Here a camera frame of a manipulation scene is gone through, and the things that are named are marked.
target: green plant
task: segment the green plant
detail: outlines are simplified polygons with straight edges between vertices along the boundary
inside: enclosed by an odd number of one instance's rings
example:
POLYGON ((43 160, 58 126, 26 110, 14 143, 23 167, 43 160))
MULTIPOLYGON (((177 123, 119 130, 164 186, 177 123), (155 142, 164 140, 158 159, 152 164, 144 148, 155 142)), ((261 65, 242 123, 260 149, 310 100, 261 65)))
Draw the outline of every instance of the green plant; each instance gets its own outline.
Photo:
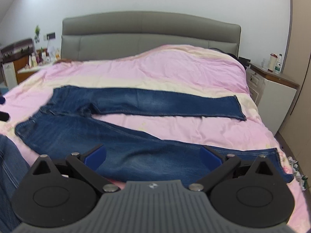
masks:
POLYGON ((39 37, 40 30, 41 30, 40 27, 37 25, 36 29, 35 29, 35 34, 36 34, 37 37, 39 37))

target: headboard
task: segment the headboard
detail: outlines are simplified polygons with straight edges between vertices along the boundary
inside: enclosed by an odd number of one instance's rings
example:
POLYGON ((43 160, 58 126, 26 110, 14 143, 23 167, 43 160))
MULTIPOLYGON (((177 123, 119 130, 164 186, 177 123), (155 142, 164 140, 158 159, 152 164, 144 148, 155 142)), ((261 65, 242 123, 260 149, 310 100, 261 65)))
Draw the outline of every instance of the headboard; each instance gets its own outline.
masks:
POLYGON ((218 48, 238 56, 241 27, 178 13, 121 11, 63 21, 62 58, 112 60, 166 44, 218 48))

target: jeans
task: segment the jeans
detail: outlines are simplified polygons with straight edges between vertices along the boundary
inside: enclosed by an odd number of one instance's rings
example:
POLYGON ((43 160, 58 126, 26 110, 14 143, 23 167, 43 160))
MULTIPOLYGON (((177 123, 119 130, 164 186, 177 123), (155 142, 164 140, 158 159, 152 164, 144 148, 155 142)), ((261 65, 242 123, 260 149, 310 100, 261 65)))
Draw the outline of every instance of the jeans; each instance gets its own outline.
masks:
POLYGON ((0 135, 0 164, 0 231, 9 233, 21 223, 11 208, 10 199, 29 165, 16 145, 3 135, 0 135))
MULTIPOLYGON (((128 89, 116 89, 116 97, 112 93, 106 94, 105 89, 55 89, 47 105, 41 107, 29 120, 18 124, 15 133, 32 150, 39 154, 48 154, 52 159, 65 158, 71 152, 85 153, 103 144, 107 150, 107 158, 96 172, 106 178, 123 182, 180 179, 184 185, 189 185, 213 170, 201 161, 201 145, 161 140, 142 131, 123 128, 91 117, 91 114, 112 111, 155 116, 159 113, 176 115, 178 105, 172 102, 182 105, 182 100, 191 100, 185 94, 181 94, 180 99, 178 93, 169 92, 171 97, 163 97, 161 91, 144 90, 140 94, 140 90, 136 89, 129 89, 129 92, 132 90, 135 93, 130 96, 134 99, 129 99, 126 94, 128 89), (157 104, 148 104, 151 97, 149 93, 153 97, 152 102, 157 104)), ((196 111, 204 111, 200 114, 208 116, 210 109, 217 108, 214 106, 200 109, 204 106, 203 97, 197 99, 195 105, 194 101, 195 99, 189 103, 192 109, 181 108, 183 114, 195 116, 198 114, 196 111)), ((228 153, 227 149, 217 150, 224 155, 228 153)), ((276 149, 241 152, 239 156, 245 160, 253 160, 259 154, 267 154, 281 175, 288 176, 280 166, 276 149)))

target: white tabletop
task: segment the white tabletop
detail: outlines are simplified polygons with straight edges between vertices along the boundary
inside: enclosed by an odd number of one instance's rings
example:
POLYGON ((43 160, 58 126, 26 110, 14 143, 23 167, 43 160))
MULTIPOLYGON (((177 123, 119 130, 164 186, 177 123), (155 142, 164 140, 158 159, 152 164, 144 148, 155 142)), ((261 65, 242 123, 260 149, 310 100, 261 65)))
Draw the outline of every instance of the white tabletop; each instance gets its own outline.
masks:
POLYGON ((54 64, 54 61, 47 63, 45 65, 39 65, 39 66, 35 66, 35 67, 31 67, 31 68, 22 68, 20 70, 18 70, 18 74, 23 74, 23 73, 30 73, 30 72, 37 72, 41 69, 45 69, 48 67, 51 67, 54 64))

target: bed sheet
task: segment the bed sheet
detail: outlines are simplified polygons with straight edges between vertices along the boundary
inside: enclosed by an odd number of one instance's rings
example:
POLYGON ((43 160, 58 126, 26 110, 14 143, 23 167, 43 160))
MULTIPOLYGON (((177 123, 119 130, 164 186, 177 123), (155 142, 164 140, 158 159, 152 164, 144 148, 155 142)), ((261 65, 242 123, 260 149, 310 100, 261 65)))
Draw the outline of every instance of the bed sheet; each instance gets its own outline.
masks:
MULTIPOLYGON (((0 132, 18 147, 32 165, 38 155, 14 134, 14 127, 44 105, 53 88, 73 85, 86 88, 132 87, 188 93, 203 97, 236 95, 246 121, 220 117, 143 117, 124 114, 94 118, 160 139, 206 144, 238 150, 277 148, 281 165, 292 173, 286 155, 264 126, 249 96, 243 66, 229 55, 188 45, 167 45, 134 57, 118 60, 60 63, 42 70, 5 95, 0 111, 11 119, 0 122, 0 132)), ((310 228, 307 204, 296 180, 288 184, 295 210, 288 225, 296 232, 310 228)))

